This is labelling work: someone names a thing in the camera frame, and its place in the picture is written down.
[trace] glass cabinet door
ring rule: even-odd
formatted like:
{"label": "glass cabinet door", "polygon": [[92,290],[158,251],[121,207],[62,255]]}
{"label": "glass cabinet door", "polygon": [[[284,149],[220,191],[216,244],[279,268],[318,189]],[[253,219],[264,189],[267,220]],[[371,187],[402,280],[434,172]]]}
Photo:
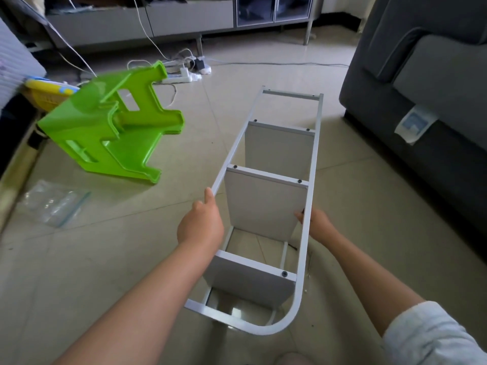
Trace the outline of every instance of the glass cabinet door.
{"label": "glass cabinet door", "polygon": [[311,0],[279,0],[276,11],[276,22],[307,19]]}
{"label": "glass cabinet door", "polygon": [[237,0],[237,26],[274,22],[276,0]]}

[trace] white panel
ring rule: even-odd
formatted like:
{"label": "white panel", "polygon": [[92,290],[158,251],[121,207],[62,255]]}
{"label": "white panel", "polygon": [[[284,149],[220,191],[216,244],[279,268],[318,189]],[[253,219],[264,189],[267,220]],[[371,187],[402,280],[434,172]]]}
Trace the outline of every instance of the white panel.
{"label": "white panel", "polygon": [[308,180],[313,141],[313,133],[266,128],[249,122],[245,132],[246,167]]}
{"label": "white panel", "polygon": [[277,308],[293,293],[296,275],[242,258],[225,251],[217,251],[203,274],[212,288],[221,289],[256,304]]}
{"label": "white panel", "polygon": [[[146,9],[139,8],[139,12],[140,20],[147,34],[152,37]],[[146,37],[140,26],[135,8],[113,8],[75,14],[48,15],[47,19],[71,46],[126,41]],[[47,32],[57,47],[66,47],[64,42],[49,27]]]}
{"label": "white panel", "polygon": [[294,231],[294,212],[306,204],[307,187],[296,179],[272,179],[240,167],[227,169],[225,189],[231,225],[282,242]]}
{"label": "white panel", "polygon": [[153,2],[147,15],[155,36],[233,28],[233,0]]}

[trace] metal leg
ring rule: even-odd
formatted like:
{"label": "metal leg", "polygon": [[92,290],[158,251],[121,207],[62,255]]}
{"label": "metal leg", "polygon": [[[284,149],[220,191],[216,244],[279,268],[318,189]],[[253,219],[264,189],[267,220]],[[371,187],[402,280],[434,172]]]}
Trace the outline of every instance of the metal leg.
{"label": "metal leg", "polygon": [[304,43],[303,45],[307,46],[309,41],[309,35],[311,33],[311,27],[313,26],[313,19],[308,21],[308,26],[306,27],[306,34],[304,35]]}
{"label": "metal leg", "polygon": [[203,45],[201,44],[201,35],[196,37],[196,49],[198,50],[198,56],[203,56]]}

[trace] sleeve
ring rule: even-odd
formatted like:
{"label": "sleeve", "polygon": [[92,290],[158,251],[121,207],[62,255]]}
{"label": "sleeve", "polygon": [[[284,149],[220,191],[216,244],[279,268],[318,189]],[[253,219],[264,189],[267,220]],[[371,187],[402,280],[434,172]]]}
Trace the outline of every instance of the sleeve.
{"label": "sleeve", "polygon": [[487,354],[436,302],[423,302],[400,314],[383,340],[394,365],[487,364]]}

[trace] hand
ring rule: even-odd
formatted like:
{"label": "hand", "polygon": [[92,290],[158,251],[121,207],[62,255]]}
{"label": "hand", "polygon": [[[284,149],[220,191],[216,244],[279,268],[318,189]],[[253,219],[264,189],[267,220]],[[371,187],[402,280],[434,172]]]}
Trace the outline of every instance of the hand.
{"label": "hand", "polygon": [[[294,214],[302,224],[304,214],[298,212]],[[309,224],[309,235],[325,247],[328,247],[328,244],[335,240],[338,236],[340,236],[340,233],[333,226],[332,222],[330,221],[330,219],[328,219],[328,216],[323,210],[312,207],[311,219]]]}
{"label": "hand", "polygon": [[223,222],[211,188],[204,190],[204,203],[193,202],[193,207],[179,223],[178,242],[207,243],[218,249],[223,240]]}

